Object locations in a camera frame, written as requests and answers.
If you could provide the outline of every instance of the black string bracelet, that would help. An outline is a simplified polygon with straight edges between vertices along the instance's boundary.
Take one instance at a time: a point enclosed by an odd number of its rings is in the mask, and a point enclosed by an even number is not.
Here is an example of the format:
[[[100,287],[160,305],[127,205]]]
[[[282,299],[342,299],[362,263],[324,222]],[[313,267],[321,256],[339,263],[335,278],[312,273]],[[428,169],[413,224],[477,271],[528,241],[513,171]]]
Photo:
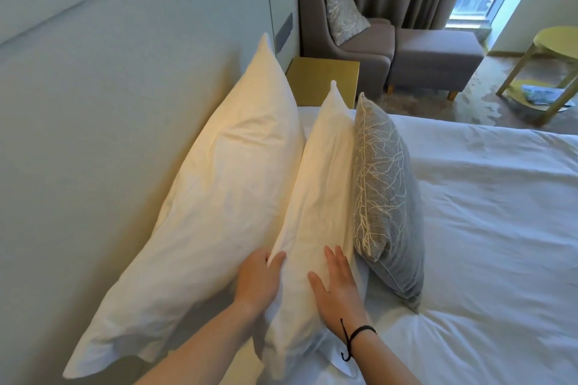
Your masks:
[[[347,331],[345,330],[345,326],[343,325],[343,318],[341,318],[340,321],[341,327],[343,327],[343,333],[345,334],[345,341],[347,344],[347,359],[345,359],[345,355],[343,353],[341,353],[341,359],[343,359],[345,362],[349,362],[349,359],[351,359],[351,341],[353,341],[353,338],[355,338],[360,332],[364,330],[371,330],[375,334],[377,334],[377,332],[370,325],[362,325],[361,327],[358,327],[353,331],[351,337],[348,337]]]

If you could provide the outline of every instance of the person's left hand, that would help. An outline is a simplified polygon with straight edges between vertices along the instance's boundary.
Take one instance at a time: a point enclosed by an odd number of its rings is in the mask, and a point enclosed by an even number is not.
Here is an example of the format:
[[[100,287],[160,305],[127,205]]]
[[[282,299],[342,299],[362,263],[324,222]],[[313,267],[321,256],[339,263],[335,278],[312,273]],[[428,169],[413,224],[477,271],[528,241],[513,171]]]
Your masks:
[[[253,251],[239,267],[234,304],[246,308],[255,319],[260,316],[277,296],[286,256],[285,251],[279,251],[267,266],[267,250]]]

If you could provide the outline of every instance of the mattress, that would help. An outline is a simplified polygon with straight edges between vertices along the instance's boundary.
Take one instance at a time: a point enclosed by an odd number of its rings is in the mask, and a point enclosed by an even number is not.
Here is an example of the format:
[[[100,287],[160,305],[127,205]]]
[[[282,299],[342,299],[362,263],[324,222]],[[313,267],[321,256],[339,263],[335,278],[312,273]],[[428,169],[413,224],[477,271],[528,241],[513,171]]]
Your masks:
[[[300,109],[307,133],[317,111]],[[392,118],[420,181],[425,285],[415,315],[370,278],[380,337],[424,384],[576,383],[578,137]],[[249,341],[222,384],[267,382]],[[286,383],[362,381],[315,353]]]

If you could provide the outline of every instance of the carpet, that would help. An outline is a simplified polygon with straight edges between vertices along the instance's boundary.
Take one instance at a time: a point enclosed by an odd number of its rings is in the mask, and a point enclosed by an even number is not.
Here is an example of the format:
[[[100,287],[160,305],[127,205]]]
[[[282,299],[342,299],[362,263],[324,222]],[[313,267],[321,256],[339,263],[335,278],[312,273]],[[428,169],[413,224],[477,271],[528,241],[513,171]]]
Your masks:
[[[518,104],[506,97],[506,93],[502,98],[495,95],[517,61],[517,58],[487,56],[453,102],[447,100],[446,91],[395,88],[377,103],[390,114],[578,135],[578,106],[558,113],[550,123],[537,127],[533,122],[541,112]],[[531,60],[518,77],[556,84],[569,70],[563,61],[538,58]]]

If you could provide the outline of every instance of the gray ottoman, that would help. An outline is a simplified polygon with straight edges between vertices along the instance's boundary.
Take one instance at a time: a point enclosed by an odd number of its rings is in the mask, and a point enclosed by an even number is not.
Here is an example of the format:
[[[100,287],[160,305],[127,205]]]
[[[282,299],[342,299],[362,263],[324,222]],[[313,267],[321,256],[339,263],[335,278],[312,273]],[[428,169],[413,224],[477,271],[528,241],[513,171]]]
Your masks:
[[[449,90],[453,100],[483,59],[472,32],[396,29],[387,92],[394,86]]]

